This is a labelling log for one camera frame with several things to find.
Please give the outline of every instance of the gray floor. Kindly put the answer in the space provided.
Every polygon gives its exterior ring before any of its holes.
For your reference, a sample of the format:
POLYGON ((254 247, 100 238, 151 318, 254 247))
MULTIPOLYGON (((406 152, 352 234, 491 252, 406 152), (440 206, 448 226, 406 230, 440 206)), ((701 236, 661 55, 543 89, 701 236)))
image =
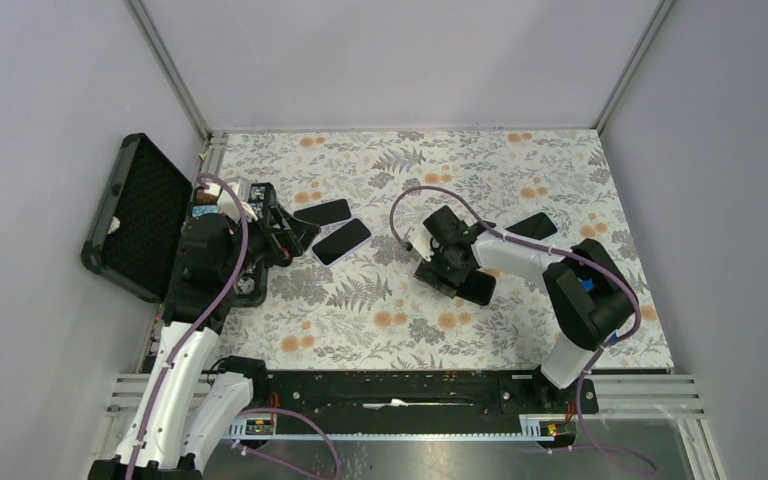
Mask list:
MULTIPOLYGON (((600 443, 631 447, 652 458, 660 478, 693 478, 679 433, 668 420, 591 421, 600 443)), ((206 480, 305 478, 284 467, 251 455, 243 457, 230 444, 221 443, 205 469, 206 480)), ((598 452, 564 455, 527 454, 531 443, 513 442, 374 442, 341 441, 345 480, 390 479, 638 479, 614 467, 598 452)), ((325 445, 307 441, 274 441, 263 451, 328 476, 332 461, 325 445)), ((645 465, 623 457, 633 466, 645 465)))

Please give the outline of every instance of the black smartphone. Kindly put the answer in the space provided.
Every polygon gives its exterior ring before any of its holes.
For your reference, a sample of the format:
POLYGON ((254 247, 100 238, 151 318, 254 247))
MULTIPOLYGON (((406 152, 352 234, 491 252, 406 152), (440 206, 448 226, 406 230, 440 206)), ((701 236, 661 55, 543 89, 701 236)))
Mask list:
POLYGON ((326 267, 334 265, 372 238, 372 232, 359 219, 350 220, 311 247, 313 256, 326 267))
POLYGON ((535 240, 544 240, 558 233, 558 227, 552 223, 543 212, 534 214, 525 220, 515 223, 505 230, 519 235, 521 237, 533 238, 535 240))
POLYGON ((296 210, 293 216, 299 220, 325 227, 349 220, 352 218, 352 211, 349 210, 349 202, 343 198, 296 210))

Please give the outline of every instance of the phone in case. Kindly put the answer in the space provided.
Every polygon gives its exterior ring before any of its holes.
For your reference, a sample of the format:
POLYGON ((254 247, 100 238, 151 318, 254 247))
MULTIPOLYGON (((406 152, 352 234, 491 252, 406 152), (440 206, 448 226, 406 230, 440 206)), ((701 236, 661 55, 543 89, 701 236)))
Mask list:
POLYGON ((372 239, 372 232, 359 219, 350 220, 311 247, 313 256, 326 267, 342 260, 372 239))
POLYGON ((299 220, 326 227, 352 218, 349 202, 345 198, 296 210, 293 216, 299 220))

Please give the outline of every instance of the metal corner post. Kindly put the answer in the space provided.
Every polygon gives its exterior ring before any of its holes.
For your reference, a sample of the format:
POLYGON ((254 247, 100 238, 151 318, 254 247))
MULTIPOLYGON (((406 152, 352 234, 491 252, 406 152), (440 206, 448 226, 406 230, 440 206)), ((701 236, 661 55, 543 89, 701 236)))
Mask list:
POLYGON ((131 11, 134 22, 142 32, 146 43, 149 48, 151 48, 154 58, 157 60, 157 65, 169 81, 169 85, 172 87, 172 91, 175 92, 175 96, 177 96, 178 100, 181 102, 181 106, 184 108, 184 112, 190 119, 190 123, 192 123, 193 128, 195 128, 196 133, 201 140, 206 141, 210 136, 210 126, 204 119, 201 110, 199 110, 193 95, 187 88, 186 82, 184 82, 184 79, 181 77, 181 72, 179 72, 178 68, 175 66, 175 62, 172 60, 172 56, 169 54, 166 45, 163 43, 163 39, 157 31, 157 27, 155 27, 151 15, 148 13, 148 9, 142 0, 124 0, 124 2, 131 11))
POLYGON ((599 116, 596 118, 596 123, 593 125, 593 128, 596 129, 596 133, 599 135, 602 135, 602 132, 605 131, 605 126, 608 124, 608 121, 610 121, 611 115, 613 115, 614 110, 628 88, 631 79, 634 78, 634 74, 637 72, 637 67, 640 65, 643 57, 646 56, 649 47, 652 46, 655 37, 658 35, 658 32, 661 30, 667 16, 669 16, 676 3, 678 3, 678 0, 661 0, 655 8, 655 11, 652 13, 652 17, 649 19, 649 24, 646 25, 646 29, 643 30, 640 40, 634 47, 634 52, 632 52, 625 68, 623 68, 620 78, 617 80, 616 85, 614 85, 614 89, 611 90, 611 94, 608 96, 608 101, 605 102, 605 106, 602 107, 602 111, 599 112, 599 116))

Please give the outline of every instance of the tabletop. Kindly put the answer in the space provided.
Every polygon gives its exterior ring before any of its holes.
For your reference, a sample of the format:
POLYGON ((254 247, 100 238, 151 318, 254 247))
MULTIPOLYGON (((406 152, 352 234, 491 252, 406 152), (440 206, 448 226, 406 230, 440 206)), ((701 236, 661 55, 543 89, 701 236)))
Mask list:
MULTIPOLYGON (((331 268, 306 253, 288 268, 270 269, 266 302, 231 312, 214 358, 261 358, 270 369, 538 365, 560 334, 544 287, 490 270, 496 291, 480 307, 413 278, 419 256, 391 236, 390 206, 408 187, 438 185, 500 225, 545 212, 558 226, 551 243, 559 247, 583 237, 601 242, 637 292, 643 325, 596 367, 672 366, 594 130, 234 133, 220 175, 271 182, 290 211, 348 199, 374 237, 331 268)), ((443 204, 472 223, 451 199, 418 192, 400 204, 398 231, 443 204)))

